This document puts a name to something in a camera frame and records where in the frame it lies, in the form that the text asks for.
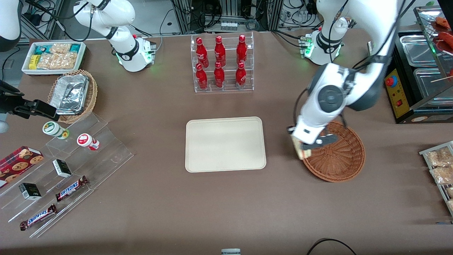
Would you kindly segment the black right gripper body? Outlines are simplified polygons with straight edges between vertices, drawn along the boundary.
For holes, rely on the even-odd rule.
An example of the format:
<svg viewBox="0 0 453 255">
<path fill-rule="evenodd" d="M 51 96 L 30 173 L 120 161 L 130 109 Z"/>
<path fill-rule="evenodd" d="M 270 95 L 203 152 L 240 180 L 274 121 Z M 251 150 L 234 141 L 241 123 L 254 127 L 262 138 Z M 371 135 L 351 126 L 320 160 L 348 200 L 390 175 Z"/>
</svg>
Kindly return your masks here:
<svg viewBox="0 0 453 255">
<path fill-rule="evenodd" d="M 17 115 L 28 119 L 37 113 L 32 109 L 34 102 L 25 100 L 24 94 L 4 81 L 0 81 L 0 113 Z"/>
</svg>

